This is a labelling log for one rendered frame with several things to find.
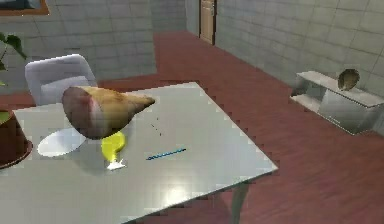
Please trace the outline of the grey white dining table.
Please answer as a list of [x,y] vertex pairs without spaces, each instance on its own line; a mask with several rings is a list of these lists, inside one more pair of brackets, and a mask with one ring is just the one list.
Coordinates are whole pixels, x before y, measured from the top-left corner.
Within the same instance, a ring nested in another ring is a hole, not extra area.
[[124,168],[107,170],[94,140],[60,157],[32,152],[0,171],[0,224],[131,224],[226,188],[235,190],[230,224],[239,224],[248,181],[276,165],[198,84],[147,93],[155,104],[123,130]]

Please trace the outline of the blue pencil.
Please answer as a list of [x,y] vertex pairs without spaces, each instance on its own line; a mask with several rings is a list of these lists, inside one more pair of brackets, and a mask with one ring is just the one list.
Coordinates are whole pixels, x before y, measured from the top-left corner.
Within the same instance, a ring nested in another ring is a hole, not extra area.
[[186,148],[180,148],[180,149],[177,149],[177,150],[174,150],[174,151],[169,151],[169,152],[164,152],[164,153],[160,153],[160,154],[149,156],[149,157],[146,158],[146,160],[150,161],[150,160],[162,158],[162,157],[165,157],[165,156],[177,154],[177,153],[180,153],[180,152],[184,152],[186,150],[187,150]]

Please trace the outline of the yellow bottle with white cap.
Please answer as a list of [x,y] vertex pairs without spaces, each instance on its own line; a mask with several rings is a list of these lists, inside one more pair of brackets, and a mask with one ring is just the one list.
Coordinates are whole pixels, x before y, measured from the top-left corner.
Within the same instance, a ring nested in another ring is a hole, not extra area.
[[109,162],[108,170],[116,170],[124,167],[123,160],[118,160],[119,152],[126,144],[125,135],[117,132],[101,141],[101,151],[104,159]]

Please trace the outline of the light brown room door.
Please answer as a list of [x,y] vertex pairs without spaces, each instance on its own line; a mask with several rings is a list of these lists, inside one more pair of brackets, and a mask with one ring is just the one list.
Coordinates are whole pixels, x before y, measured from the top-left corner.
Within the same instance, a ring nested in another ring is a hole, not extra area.
[[215,43],[216,2],[217,0],[200,0],[199,37],[211,45]]

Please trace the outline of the white round plate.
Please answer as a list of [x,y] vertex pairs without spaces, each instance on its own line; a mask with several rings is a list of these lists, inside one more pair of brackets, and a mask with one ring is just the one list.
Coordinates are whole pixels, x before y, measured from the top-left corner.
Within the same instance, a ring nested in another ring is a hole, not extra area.
[[38,145],[37,152],[45,157],[57,157],[79,148],[86,140],[75,128],[58,130],[45,137]]

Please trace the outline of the white chair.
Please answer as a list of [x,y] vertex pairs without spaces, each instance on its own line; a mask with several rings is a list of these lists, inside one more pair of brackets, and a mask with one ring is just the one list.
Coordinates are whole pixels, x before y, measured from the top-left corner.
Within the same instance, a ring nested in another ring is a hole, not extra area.
[[71,86],[95,86],[96,78],[80,54],[29,62],[25,66],[28,88],[37,106],[59,103]]

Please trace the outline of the white low shelf unit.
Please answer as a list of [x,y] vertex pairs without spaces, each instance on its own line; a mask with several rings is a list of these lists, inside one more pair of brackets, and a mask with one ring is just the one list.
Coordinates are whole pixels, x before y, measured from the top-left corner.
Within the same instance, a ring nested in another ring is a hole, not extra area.
[[356,87],[341,91],[338,81],[315,71],[300,72],[290,98],[346,132],[372,130],[384,113],[384,99]]

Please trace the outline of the brown round bowl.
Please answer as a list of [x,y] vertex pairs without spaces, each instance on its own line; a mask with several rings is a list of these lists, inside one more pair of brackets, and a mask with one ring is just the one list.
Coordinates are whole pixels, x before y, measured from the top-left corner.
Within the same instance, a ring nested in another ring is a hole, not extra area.
[[338,88],[341,91],[349,91],[356,86],[359,80],[360,74],[356,69],[345,69],[338,76]]

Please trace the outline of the brown plant pot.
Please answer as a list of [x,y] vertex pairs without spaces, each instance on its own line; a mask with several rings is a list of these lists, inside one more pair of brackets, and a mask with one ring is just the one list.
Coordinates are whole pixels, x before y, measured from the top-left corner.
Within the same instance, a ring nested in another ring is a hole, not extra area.
[[0,110],[0,169],[24,160],[32,151],[28,140],[11,110]]

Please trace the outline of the green house plant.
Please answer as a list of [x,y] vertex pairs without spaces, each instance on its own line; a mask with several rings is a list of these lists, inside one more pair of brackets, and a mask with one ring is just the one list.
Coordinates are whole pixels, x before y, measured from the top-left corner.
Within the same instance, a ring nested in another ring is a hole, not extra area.
[[[27,59],[27,55],[24,53],[22,42],[20,37],[14,34],[5,34],[0,32],[0,42],[4,44],[4,51],[0,55],[0,72],[7,71],[5,64],[3,63],[3,59],[8,51],[8,48],[11,47],[17,54],[25,61]],[[7,84],[0,80],[0,87],[7,86]],[[10,117],[10,112],[0,112],[0,124],[4,123]]]

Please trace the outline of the brown framed wall picture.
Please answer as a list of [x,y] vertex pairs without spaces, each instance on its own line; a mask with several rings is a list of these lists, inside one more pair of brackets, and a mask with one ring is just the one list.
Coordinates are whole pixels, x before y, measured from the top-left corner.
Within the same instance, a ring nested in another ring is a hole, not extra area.
[[46,0],[0,0],[0,16],[48,14]]

